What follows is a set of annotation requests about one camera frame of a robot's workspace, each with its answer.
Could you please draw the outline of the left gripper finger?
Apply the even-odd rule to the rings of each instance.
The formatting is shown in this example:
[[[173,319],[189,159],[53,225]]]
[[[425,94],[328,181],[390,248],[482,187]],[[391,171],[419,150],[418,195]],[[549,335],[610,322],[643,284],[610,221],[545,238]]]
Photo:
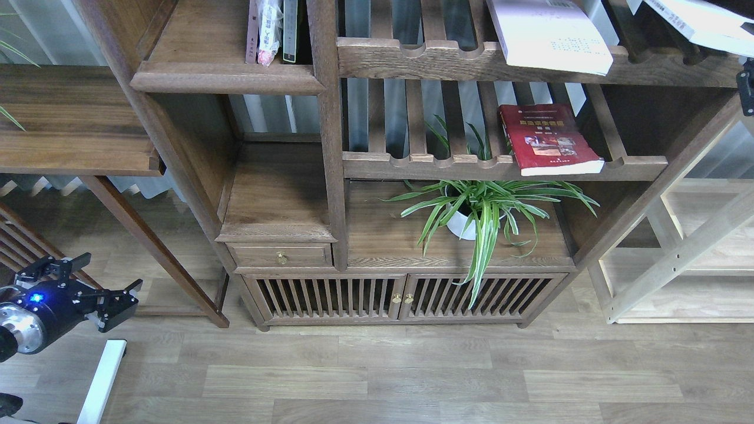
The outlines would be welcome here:
[[[37,281],[67,281],[74,271],[79,271],[91,262],[91,253],[83,253],[76,258],[55,259],[48,256],[37,261],[39,270]]]
[[[100,333],[107,333],[125,320],[133,317],[139,300],[137,293],[143,285],[142,279],[137,279],[123,290],[94,290],[88,298],[92,302],[90,317],[97,324]]]

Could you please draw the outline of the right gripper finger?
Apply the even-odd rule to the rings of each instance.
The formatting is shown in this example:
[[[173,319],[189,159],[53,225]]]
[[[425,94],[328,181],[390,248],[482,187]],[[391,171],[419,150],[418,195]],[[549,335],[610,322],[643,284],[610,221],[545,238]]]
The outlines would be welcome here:
[[[753,116],[753,58],[747,57],[737,74],[738,93],[745,117]]]

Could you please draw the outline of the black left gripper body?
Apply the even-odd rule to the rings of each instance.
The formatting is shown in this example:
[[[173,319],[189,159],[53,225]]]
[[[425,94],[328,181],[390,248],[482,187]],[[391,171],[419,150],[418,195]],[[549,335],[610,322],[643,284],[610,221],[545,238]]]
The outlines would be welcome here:
[[[89,296],[98,288],[72,276],[64,268],[41,272],[41,281],[29,269],[16,274],[13,284],[2,287],[2,355],[31,355],[44,350],[95,309]]]

